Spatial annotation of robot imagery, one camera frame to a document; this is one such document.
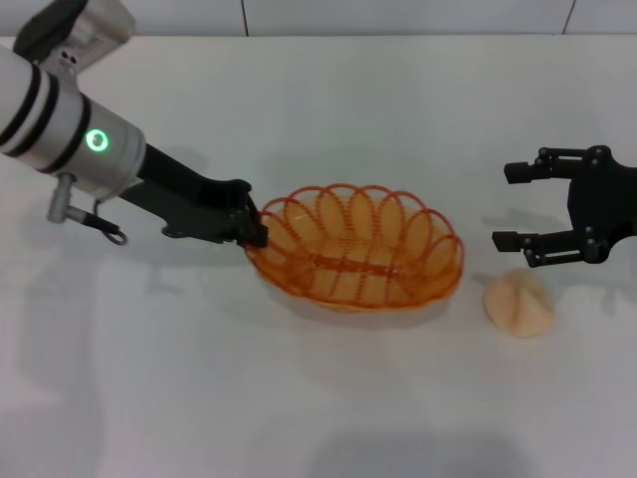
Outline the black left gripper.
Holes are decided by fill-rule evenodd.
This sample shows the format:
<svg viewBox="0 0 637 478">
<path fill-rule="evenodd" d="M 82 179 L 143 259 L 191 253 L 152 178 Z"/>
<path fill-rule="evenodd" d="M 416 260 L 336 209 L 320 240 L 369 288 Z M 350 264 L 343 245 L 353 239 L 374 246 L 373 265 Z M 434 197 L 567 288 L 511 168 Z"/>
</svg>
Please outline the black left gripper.
<svg viewBox="0 0 637 478">
<path fill-rule="evenodd" d="M 248 182 L 207 178 L 150 144 L 136 178 L 120 198 L 161 218 L 165 236 L 267 247 L 269 230 Z"/>
</svg>

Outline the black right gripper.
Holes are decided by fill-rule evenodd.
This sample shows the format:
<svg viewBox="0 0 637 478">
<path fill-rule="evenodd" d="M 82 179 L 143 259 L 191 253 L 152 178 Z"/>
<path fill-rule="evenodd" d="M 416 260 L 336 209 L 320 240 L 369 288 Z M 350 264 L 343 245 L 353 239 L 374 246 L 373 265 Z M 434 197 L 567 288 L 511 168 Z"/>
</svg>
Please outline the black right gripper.
<svg viewBox="0 0 637 478">
<path fill-rule="evenodd" d="M 567 207 L 573 230 L 492 234 L 499 252 L 523 252 L 531 268 L 601 264 L 618 242 L 636 235 L 636 169 L 617 162 L 606 145 L 541 147 L 534 161 L 507 163 L 504 174 L 509 184 L 571 180 Z"/>
</svg>

